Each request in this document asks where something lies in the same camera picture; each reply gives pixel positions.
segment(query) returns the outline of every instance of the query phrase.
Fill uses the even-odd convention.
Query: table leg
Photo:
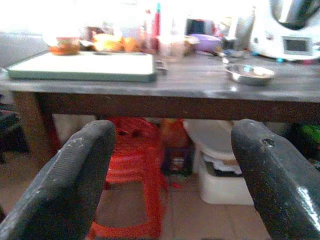
[[[60,148],[52,114],[41,108],[36,93],[14,92],[13,97],[31,155],[40,170]]]

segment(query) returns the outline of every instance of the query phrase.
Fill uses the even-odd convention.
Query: appliance display screen
[[[285,39],[287,51],[308,52],[308,42],[306,40]]]

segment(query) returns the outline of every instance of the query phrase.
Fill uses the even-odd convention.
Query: purple bowl
[[[195,45],[196,51],[215,53],[216,47],[221,47],[221,40],[218,37],[205,34],[190,34],[199,39],[200,43]]]

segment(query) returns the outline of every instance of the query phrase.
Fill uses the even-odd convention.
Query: white container
[[[194,173],[198,172],[202,156],[200,152],[215,159],[220,159],[225,163],[237,164],[231,147],[233,122],[186,119],[184,121],[184,128],[195,143]]]
[[[198,179],[201,199],[208,204],[254,204],[243,177],[210,175],[202,160],[199,164]]]

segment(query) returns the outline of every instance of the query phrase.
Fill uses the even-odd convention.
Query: tabletop
[[[154,82],[9,79],[0,73],[0,86],[10,91],[35,93],[103,94],[184,98],[320,102],[320,64],[276,62],[250,56],[239,64],[261,66],[275,72],[267,86],[248,86],[229,79],[219,56],[194,54],[168,64]]]

